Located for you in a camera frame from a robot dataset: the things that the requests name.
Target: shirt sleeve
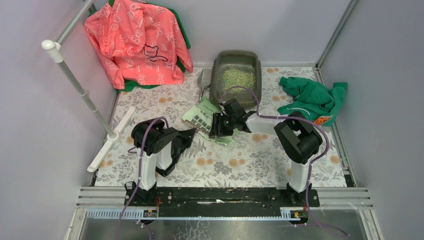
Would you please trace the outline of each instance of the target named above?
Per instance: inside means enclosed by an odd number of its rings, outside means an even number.
[[[96,29],[96,24],[98,19],[95,15],[90,16],[84,23],[85,33],[88,36],[88,39],[91,42],[98,58],[100,59],[100,63],[106,71],[107,78],[112,83],[115,89],[125,89],[124,77],[122,76],[120,68],[115,64],[113,59],[109,59],[105,56],[101,49],[98,41],[98,30]]]
[[[193,72],[193,61],[190,56],[189,50],[187,49],[186,42],[184,41],[183,34],[181,33],[180,27],[178,26],[177,19],[173,17],[173,35],[175,36],[175,51],[176,55],[181,60],[184,67],[190,72]]]

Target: floral tablecloth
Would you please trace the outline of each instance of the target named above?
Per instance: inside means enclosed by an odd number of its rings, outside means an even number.
[[[153,89],[135,88],[121,92],[112,124],[116,126],[130,106],[136,108],[133,121],[124,129],[98,170],[95,186],[123,186],[136,179],[138,158],[127,153],[133,147],[133,127],[142,121],[165,116],[171,127],[189,129],[181,117],[199,95],[197,78],[202,68],[185,74],[181,85],[162,85]],[[314,79],[311,67],[263,67],[260,112],[277,115],[277,108],[293,102],[278,85],[281,76]],[[342,166],[329,128],[325,129],[330,150],[313,164],[311,182],[316,187],[345,187]],[[196,134],[174,171],[167,177],[156,174],[158,187],[285,187],[291,176],[291,160],[278,138],[261,133],[245,133],[233,137],[235,143],[223,146]]]

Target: black and white robotic arm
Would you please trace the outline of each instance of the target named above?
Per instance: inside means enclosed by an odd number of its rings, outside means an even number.
[[[291,159],[291,178],[287,188],[303,193],[306,190],[310,161],[323,143],[315,128],[299,120],[259,117],[255,111],[246,112],[235,99],[228,100],[222,106],[224,110],[215,113],[212,118],[209,137],[231,136],[234,129],[247,133],[277,135],[285,153]],[[289,116],[305,119],[298,111]]]

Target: pink shirt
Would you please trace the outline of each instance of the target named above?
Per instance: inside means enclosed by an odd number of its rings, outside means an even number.
[[[85,32],[116,89],[124,78],[140,85],[182,84],[177,56],[193,72],[193,62],[177,20],[168,9],[115,0],[87,18]]]

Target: white wall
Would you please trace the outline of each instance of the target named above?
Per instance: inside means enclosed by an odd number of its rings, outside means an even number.
[[[108,0],[97,0],[100,8]],[[224,50],[255,52],[263,65],[316,63],[349,0],[153,0],[173,8],[195,65]]]
[[[8,1],[0,8],[0,239],[59,240],[103,134],[41,48],[81,0]],[[109,111],[114,90],[79,24],[62,48],[69,67]]]
[[[339,116],[384,239],[423,239],[424,1],[362,0],[324,62],[349,83]]]

